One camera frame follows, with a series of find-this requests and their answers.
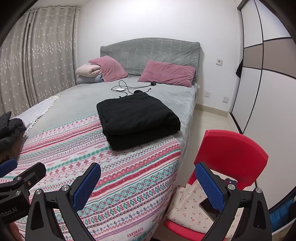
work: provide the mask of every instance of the sliding wardrobe door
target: sliding wardrobe door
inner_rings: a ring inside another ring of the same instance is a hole
[[[260,69],[242,68],[237,98],[232,111],[241,131],[245,129],[250,117],[258,90],[260,76]]]
[[[263,58],[263,37],[260,17],[254,0],[241,9],[244,28],[242,75],[232,114],[242,132],[248,123],[260,83]]]
[[[269,156],[257,185],[272,208],[296,185],[296,44],[279,19],[255,3],[262,23],[263,70],[244,135]]]
[[[257,179],[268,208],[282,200],[296,185],[295,90],[296,78],[263,70],[256,104],[244,132],[269,156]]]

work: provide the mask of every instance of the white wardrobe panel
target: white wardrobe panel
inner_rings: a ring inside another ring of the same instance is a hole
[[[268,208],[296,185],[296,79],[263,70],[257,100],[244,135],[268,154],[259,178]]]
[[[262,24],[263,40],[290,37],[281,21],[261,3],[255,0]]]
[[[261,70],[242,68],[237,97],[232,114],[243,131],[250,117],[260,81]]]
[[[254,0],[249,0],[241,11],[244,24],[244,47],[262,44],[261,24]]]

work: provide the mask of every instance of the smartphone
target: smartphone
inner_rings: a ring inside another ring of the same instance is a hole
[[[199,204],[200,208],[212,219],[215,221],[215,219],[218,217],[220,211],[213,208],[208,198],[203,200]]]

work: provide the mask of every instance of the white cloth with cherry print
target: white cloth with cherry print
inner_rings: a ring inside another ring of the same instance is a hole
[[[186,187],[177,187],[168,209],[167,218],[176,224],[200,233],[207,233],[214,223],[199,204],[207,198],[198,180]],[[226,238],[231,238],[239,223],[243,208],[239,208]]]

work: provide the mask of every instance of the red plastic chair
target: red plastic chair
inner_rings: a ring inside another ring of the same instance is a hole
[[[210,169],[237,180],[237,188],[243,190],[255,182],[265,168],[267,160],[266,152],[244,135],[225,130],[206,130],[194,165],[205,162]],[[195,180],[193,171],[187,183],[193,184]],[[201,241],[205,236],[168,219],[163,225],[192,241]]]

